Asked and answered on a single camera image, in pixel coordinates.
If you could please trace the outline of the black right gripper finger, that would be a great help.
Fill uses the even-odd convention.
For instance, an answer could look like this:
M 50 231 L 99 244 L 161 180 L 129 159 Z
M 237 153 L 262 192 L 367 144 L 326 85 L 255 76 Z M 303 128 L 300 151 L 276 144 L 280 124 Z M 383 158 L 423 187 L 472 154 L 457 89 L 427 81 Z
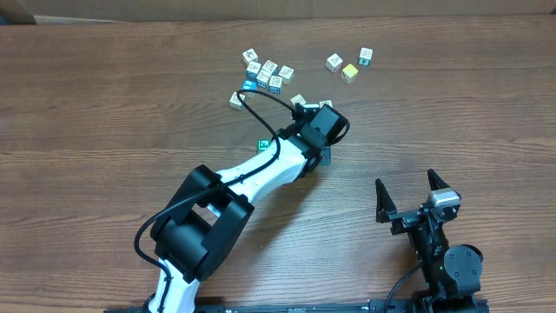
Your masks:
M 427 179 L 431 190 L 442 190 L 449 188 L 449 185 L 440 178 L 440 176 L 434 171 L 434 169 L 429 169 L 427 171 Z
M 376 222 L 387 223 L 391 221 L 390 216 L 398 212 L 391 196 L 387 192 L 384 183 L 378 178 L 375 180 L 377 206 L 376 206 Z

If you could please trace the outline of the wooden block green letter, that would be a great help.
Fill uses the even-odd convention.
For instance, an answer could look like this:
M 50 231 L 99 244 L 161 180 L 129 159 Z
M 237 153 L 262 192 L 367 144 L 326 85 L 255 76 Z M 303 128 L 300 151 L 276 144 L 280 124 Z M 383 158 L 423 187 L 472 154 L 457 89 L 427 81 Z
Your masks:
M 260 139 L 257 142 L 257 152 L 262 153 L 263 151 L 267 150 L 271 144 L 269 139 Z

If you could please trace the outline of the wooden block soccer ball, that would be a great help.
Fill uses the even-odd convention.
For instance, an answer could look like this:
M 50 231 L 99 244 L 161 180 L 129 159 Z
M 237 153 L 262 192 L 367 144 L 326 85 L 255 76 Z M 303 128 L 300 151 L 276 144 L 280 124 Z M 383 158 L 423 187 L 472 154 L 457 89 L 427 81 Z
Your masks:
M 243 110 L 243 104 L 245 103 L 246 96 L 243 94 L 238 95 L 234 92 L 229 100 L 229 105 L 235 110 Z

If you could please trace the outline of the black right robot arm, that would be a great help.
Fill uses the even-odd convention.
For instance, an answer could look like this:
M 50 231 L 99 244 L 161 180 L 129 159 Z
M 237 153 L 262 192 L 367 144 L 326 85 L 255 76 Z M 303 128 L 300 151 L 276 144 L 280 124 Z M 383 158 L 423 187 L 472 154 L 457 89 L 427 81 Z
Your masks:
M 397 289 L 420 270 L 427 287 L 405 301 L 407 312 L 488 312 L 487 301 L 474 296 L 480 291 L 483 254 L 470 244 L 450 246 L 443 230 L 445 223 L 457 217 L 462 196 L 432 169 L 427 179 L 431 189 L 427 200 L 403 212 L 398 211 L 385 184 L 375 180 L 376 222 L 390 223 L 394 235 L 406 233 L 418 259 L 390 290 L 382 310 L 394 309 Z

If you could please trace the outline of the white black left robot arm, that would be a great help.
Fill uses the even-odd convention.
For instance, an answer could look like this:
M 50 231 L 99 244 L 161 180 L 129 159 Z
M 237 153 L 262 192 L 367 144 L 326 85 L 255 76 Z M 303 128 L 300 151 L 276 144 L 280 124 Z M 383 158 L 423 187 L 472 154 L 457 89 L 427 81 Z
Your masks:
M 188 174 L 150 231 L 162 268 L 146 311 L 194 311 L 200 283 L 228 256 L 255 203 L 313 171 L 349 128 L 327 104 L 297 105 L 293 119 L 248 161 L 219 171 L 200 165 Z

